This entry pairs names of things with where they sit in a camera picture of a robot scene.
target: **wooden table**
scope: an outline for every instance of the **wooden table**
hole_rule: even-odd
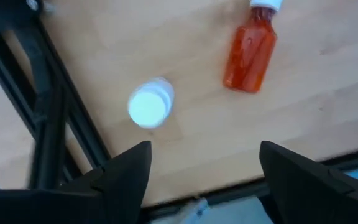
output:
[[[152,141],[144,205],[261,176],[261,140],[313,159],[358,149],[358,1],[284,0],[273,21],[277,47],[256,95],[221,85],[247,1],[53,3],[44,23],[110,153]],[[168,121],[148,131],[131,121],[127,99],[157,76],[171,81],[176,99]],[[24,186],[31,145],[0,88],[2,188]],[[70,133],[68,145],[89,170]]]

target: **white bottle cap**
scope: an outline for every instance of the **white bottle cap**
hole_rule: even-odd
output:
[[[250,5],[251,7],[256,7],[256,6],[269,7],[278,12],[278,10],[280,10],[282,2],[283,0],[251,0]]]
[[[131,119],[142,128],[160,126],[169,116],[175,93],[164,78],[154,78],[138,87],[128,101]]]

